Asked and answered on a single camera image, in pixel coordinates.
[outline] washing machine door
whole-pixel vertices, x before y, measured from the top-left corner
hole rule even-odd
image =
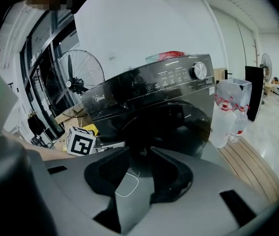
[[[126,146],[135,154],[153,146],[200,157],[209,138],[210,121],[188,103],[166,103],[133,117],[122,132]]]

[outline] control panel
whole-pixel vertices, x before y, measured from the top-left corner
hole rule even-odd
[[[205,84],[212,70],[209,55],[191,55],[141,66],[118,77],[130,100],[191,82]]]

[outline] black washing machine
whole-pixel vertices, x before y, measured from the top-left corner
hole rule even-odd
[[[143,65],[81,96],[103,141],[125,140],[136,154],[151,146],[200,157],[215,101],[208,54]]]

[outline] plastic bottle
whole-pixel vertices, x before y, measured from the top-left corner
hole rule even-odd
[[[222,148],[226,145],[229,132],[236,118],[228,100],[224,100],[219,106],[215,103],[211,125],[212,132],[209,136],[209,140],[216,148]]]
[[[237,118],[229,134],[229,139],[233,143],[236,143],[242,136],[243,130],[248,123],[248,116],[244,107],[240,107],[239,109],[234,111],[234,114],[237,116]]]

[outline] brand logo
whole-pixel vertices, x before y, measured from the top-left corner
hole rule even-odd
[[[99,100],[103,100],[103,99],[105,99],[105,97],[104,96],[100,96],[100,97],[96,97],[95,101],[98,102]]]

